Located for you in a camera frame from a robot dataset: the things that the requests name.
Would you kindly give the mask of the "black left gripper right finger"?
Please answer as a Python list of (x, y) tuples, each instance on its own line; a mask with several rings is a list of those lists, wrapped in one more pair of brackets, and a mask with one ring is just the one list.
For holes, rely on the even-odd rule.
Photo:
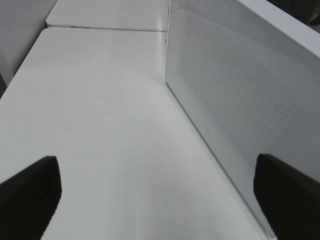
[(320, 238), (320, 184), (273, 155), (257, 157), (253, 192), (279, 240)]

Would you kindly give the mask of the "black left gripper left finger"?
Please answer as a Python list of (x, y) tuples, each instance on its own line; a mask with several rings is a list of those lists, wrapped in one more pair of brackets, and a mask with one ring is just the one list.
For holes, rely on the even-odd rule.
[(0, 184), (0, 238), (39, 240), (62, 196), (56, 156), (45, 156)]

